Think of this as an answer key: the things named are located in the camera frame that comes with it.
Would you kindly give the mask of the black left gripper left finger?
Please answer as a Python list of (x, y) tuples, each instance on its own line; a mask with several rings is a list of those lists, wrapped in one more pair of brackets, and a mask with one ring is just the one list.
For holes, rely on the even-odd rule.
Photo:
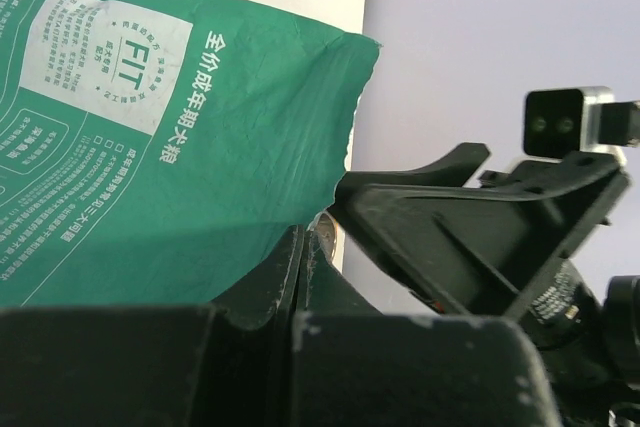
[(1, 313), (5, 426), (284, 426), (305, 231), (199, 305)]

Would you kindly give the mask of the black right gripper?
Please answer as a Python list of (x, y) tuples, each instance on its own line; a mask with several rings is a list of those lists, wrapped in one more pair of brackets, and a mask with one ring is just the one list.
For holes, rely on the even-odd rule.
[(569, 259), (536, 289), (520, 326), (544, 362), (565, 426), (639, 424), (639, 277), (599, 302)]

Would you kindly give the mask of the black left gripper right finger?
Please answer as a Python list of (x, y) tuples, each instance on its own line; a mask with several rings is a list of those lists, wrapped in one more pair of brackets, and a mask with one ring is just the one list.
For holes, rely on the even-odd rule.
[(542, 361), (499, 318), (385, 315), (310, 235), (292, 323), (296, 426), (557, 426)]

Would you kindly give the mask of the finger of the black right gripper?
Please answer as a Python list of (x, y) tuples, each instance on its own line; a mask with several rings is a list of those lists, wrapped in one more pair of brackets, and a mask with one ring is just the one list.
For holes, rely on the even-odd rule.
[(522, 318), (630, 184), (610, 154), (486, 171), (463, 143), (424, 167), (350, 171), (333, 215), (387, 275), (436, 311)]

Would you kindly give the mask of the green white dog food bag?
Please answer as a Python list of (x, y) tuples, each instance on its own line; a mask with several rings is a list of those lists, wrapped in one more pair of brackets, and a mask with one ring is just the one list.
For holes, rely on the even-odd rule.
[(1, 303), (209, 301), (332, 204), (380, 52), (247, 0), (1, 0)]

